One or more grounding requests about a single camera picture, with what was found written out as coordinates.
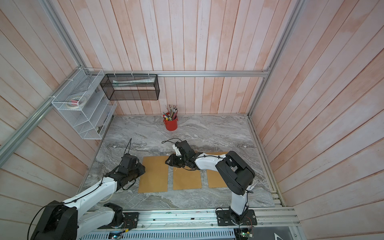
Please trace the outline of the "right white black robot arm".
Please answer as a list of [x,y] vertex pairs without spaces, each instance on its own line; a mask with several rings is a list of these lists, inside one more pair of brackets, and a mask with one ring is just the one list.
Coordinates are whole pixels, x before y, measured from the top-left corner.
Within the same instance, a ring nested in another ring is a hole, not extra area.
[[226,186],[232,191],[228,210],[219,210],[218,224],[225,221],[240,225],[249,212],[248,194],[252,192],[254,170],[234,151],[223,155],[195,152],[187,141],[173,143],[175,153],[165,164],[175,168],[187,167],[190,171],[210,170],[218,172]]

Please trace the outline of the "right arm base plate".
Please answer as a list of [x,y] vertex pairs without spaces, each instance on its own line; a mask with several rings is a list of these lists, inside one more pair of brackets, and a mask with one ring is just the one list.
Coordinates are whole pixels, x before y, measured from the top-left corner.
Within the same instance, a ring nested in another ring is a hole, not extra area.
[[254,210],[246,209],[241,215],[237,215],[231,209],[223,210],[218,208],[215,210],[217,222],[219,226],[256,226],[257,219]]

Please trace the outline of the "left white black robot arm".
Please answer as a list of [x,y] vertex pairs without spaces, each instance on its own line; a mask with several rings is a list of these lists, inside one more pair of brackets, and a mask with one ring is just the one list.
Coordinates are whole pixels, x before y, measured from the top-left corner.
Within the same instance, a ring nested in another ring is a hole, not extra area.
[[29,229],[29,240],[78,240],[100,227],[120,229],[127,225],[122,207],[106,203],[92,213],[88,211],[102,199],[118,190],[128,190],[145,173],[136,156],[124,154],[118,166],[102,176],[92,187],[62,202],[52,201],[42,207],[34,230]]

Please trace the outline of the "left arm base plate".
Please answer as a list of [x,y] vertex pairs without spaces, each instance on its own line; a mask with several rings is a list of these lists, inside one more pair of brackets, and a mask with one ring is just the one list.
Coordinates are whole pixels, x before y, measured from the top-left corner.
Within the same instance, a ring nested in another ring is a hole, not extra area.
[[99,229],[117,229],[117,230],[131,230],[137,228],[139,219],[139,212],[127,212],[121,213],[117,217],[114,217],[113,221],[108,224],[99,227]]

